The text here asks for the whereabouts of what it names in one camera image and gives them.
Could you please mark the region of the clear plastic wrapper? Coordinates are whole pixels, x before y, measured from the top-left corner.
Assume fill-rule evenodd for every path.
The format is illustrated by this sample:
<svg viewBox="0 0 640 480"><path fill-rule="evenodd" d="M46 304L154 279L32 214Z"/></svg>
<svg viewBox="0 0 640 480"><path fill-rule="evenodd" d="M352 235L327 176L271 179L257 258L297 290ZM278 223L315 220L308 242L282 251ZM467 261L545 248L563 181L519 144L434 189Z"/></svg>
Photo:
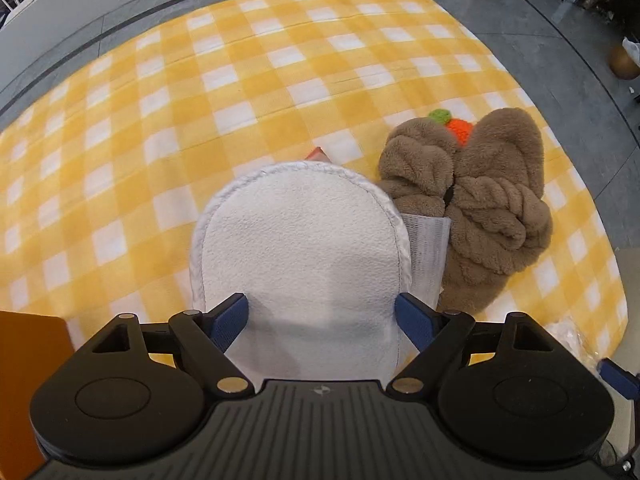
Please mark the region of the clear plastic wrapper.
<svg viewBox="0 0 640 480"><path fill-rule="evenodd" d="M570 315L565 315L559 321L549 323L544 329L568 351L585 368L600 377L600 364L603 356L590 344L587 336L579 329Z"/></svg>

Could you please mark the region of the yellow white checkered blanket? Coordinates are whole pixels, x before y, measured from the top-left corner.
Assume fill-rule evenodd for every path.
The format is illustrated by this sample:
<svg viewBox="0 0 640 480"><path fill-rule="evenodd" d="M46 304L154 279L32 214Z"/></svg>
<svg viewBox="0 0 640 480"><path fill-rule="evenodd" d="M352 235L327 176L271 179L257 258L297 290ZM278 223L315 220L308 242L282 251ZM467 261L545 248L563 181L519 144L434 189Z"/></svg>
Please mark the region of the yellow white checkered blanket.
<svg viewBox="0 0 640 480"><path fill-rule="evenodd" d="M475 122L535 104L433 0L227 0L78 70L1 136L1 305L83 342L120 310L190 300L209 197L323 148L376 175L390 129L435 108Z"/></svg>

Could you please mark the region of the orange storage box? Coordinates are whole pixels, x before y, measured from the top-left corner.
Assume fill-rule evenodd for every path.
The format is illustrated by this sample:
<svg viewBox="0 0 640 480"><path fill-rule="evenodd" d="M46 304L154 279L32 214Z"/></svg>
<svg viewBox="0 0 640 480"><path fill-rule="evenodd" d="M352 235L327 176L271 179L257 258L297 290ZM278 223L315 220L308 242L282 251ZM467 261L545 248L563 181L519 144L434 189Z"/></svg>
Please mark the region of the orange storage box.
<svg viewBox="0 0 640 480"><path fill-rule="evenodd" d="M73 353L66 323L60 318L1 313L3 479L25 479L43 464L29 419L30 400Z"/></svg>

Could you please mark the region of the brown round pot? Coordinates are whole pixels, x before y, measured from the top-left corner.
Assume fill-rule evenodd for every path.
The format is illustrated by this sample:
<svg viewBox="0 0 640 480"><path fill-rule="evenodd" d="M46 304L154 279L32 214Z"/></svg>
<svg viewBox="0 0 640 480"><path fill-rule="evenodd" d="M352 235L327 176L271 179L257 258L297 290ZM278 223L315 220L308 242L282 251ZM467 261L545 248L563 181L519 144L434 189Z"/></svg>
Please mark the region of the brown round pot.
<svg viewBox="0 0 640 480"><path fill-rule="evenodd" d="M621 80L633 80L640 75L640 67L621 44L611 49L608 55L608 67Z"/></svg>

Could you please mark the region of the orange knitted carrot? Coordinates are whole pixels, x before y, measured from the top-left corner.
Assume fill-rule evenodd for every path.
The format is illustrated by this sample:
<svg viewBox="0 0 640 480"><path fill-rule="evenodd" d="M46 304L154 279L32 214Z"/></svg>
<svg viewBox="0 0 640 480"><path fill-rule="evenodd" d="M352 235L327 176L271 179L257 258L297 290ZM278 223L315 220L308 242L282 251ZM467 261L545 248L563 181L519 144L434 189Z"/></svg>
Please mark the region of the orange knitted carrot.
<svg viewBox="0 0 640 480"><path fill-rule="evenodd" d="M449 110L445 110L444 108L436 108L436 110L432 110L428 113L427 117L433 119L434 122L445 126L454 135L460 146L465 146L473 131L474 125L472 122L467 122L461 118L455 118Z"/></svg>

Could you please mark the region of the brown plush slipper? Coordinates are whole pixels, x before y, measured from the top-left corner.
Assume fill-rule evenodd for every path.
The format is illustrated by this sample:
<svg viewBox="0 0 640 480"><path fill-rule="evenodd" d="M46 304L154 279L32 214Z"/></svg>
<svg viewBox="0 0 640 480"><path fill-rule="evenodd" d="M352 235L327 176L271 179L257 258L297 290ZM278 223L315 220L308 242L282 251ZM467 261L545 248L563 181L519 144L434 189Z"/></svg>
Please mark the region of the brown plush slipper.
<svg viewBox="0 0 640 480"><path fill-rule="evenodd" d="M533 118L520 108L483 117L454 159L440 310L480 313L538 260L553 231L543 195L544 146Z"/></svg>
<svg viewBox="0 0 640 480"><path fill-rule="evenodd" d="M378 161L378 186L402 214L442 217L454 184L454 135L431 118L413 118L388 136Z"/></svg>

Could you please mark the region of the white terry slipper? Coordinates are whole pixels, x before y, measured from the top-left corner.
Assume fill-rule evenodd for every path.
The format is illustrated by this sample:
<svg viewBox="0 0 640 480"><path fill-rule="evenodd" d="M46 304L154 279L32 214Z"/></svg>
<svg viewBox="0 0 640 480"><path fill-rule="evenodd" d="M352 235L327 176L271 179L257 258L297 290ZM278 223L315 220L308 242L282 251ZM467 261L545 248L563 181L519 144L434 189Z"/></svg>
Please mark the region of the white terry slipper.
<svg viewBox="0 0 640 480"><path fill-rule="evenodd" d="M285 162L225 186L198 218L190 281L198 310L247 298L227 354L255 385L388 382L411 350L394 315L407 229L390 196L340 166Z"/></svg>

